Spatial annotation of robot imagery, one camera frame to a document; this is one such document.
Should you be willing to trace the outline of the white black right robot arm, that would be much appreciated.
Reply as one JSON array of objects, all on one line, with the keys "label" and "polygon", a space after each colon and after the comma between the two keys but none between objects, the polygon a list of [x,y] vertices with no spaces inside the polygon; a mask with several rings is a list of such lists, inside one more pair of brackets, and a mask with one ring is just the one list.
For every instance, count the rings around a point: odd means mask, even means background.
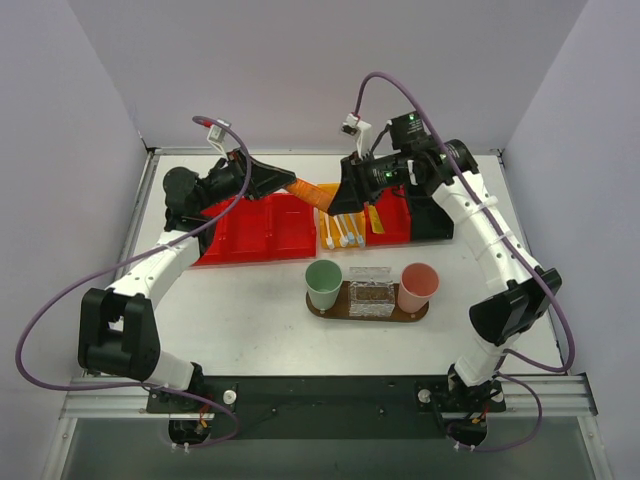
[{"label": "white black right robot arm", "polygon": [[355,140],[356,150],[340,162],[341,181],[327,211],[331,216],[361,212],[384,191],[411,186],[446,213],[491,293],[470,307],[474,344],[451,367],[459,382],[479,386],[494,376],[505,351],[544,314],[547,295],[558,292],[561,277],[555,269],[543,269],[523,248],[463,142],[454,139],[438,147],[416,112],[387,126],[395,151],[375,157],[371,125],[354,113],[342,123],[342,133]]}]

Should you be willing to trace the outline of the yellow toothpaste tube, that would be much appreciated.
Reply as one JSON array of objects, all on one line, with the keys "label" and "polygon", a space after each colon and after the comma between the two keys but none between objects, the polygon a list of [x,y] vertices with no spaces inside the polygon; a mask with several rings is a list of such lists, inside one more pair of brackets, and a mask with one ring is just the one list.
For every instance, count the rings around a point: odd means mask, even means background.
[{"label": "yellow toothpaste tube", "polygon": [[382,235],[385,233],[385,228],[379,216],[378,210],[375,205],[368,205],[368,213],[370,219],[371,230],[375,235]]}]

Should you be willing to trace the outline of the orange toothpaste tube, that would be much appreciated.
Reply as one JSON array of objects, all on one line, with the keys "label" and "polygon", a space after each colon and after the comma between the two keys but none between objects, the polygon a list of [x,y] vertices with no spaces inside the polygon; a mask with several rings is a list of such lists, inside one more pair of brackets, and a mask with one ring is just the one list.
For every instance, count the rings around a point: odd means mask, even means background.
[{"label": "orange toothpaste tube", "polygon": [[285,189],[289,194],[295,196],[304,203],[317,210],[328,213],[334,194],[323,190],[316,184],[312,184],[303,179],[296,179],[295,183]]}]

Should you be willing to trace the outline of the clear textured glass holder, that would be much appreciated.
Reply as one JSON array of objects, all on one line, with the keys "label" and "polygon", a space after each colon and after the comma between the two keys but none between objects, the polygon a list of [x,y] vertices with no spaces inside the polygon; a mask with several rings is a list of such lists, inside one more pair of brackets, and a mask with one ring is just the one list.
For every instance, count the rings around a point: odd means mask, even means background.
[{"label": "clear textured glass holder", "polygon": [[390,267],[349,268],[349,316],[390,318],[396,305]]}]

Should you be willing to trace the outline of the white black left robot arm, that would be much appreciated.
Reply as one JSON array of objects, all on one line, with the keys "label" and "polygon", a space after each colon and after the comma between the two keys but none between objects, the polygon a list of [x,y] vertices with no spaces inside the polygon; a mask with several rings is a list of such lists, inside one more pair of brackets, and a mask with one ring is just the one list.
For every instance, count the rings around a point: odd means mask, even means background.
[{"label": "white black left robot arm", "polygon": [[165,226],[153,254],[105,289],[90,289],[82,298],[78,362],[98,373],[186,391],[195,364],[161,347],[154,309],[181,274],[211,246],[216,226],[205,210],[240,199],[259,200],[297,180],[282,168],[267,165],[235,149],[204,177],[174,167],[163,179]]}]

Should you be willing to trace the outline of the pink cup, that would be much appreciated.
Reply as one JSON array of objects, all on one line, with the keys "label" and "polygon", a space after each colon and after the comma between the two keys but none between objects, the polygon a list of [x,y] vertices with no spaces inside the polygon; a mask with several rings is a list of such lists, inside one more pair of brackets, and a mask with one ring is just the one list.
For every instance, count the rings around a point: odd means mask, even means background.
[{"label": "pink cup", "polygon": [[430,265],[407,265],[400,275],[397,306],[406,313],[416,313],[435,295],[439,286],[439,275]]}]

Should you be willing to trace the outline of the green cup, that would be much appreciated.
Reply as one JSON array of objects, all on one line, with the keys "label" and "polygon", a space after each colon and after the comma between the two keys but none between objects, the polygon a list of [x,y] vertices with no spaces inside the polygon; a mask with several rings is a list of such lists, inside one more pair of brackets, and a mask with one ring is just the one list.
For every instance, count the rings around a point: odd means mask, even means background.
[{"label": "green cup", "polygon": [[331,260],[316,260],[305,271],[307,294],[311,304],[318,310],[333,307],[342,282],[341,267]]}]

